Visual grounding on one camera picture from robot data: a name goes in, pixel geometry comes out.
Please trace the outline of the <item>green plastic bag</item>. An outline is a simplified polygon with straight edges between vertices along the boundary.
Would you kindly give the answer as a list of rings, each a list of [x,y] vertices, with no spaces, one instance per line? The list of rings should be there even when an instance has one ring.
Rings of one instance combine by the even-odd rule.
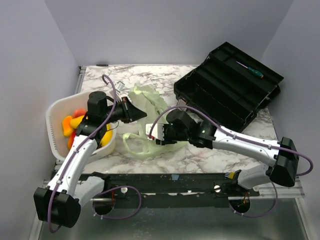
[[[155,158],[163,153],[177,151],[187,145],[178,142],[168,145],[157,145],[147,137],[146,124],[153,124],[156,118],[169,106],[160,93],[151,85],[135,85],[128,93],[135,107],[147,114],[147,117],[137,121],[138,134],[131,132],[122,135],[126,150],[137,159]]]

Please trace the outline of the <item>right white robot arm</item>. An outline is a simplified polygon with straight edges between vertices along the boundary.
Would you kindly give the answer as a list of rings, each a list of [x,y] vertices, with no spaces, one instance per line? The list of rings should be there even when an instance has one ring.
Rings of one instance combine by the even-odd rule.
[[[189,142],[197,148],[230,151],[260,161],[250,169],[225,174],[232,180],[230,191],[236,196],[268,182],[283,187],[295,185],[299,156],[290,138],[277,141],[252,137],[208,121],[196,122],[179,109],[170,111],[166,121],[145,126],[146,135],[158,145]]]

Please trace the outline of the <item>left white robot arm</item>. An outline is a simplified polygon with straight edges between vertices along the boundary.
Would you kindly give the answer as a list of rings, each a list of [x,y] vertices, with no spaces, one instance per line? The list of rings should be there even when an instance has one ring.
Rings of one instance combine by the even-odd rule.
[[[33,195],[38,219],[47,222],[52,233],[55,233],[53,224],[72,228],[82,206],[96,195],[104,198],[110,194],[106,176],[98,173],[91,174],[83,186],[78,185],[85,165],[107,132],[107,124],[116,121],[128,124],[147,116],[127,97],[116,101],[103,91],[92,91],[86,97],[87,112],[62,166],[47,186],[37,188]]]

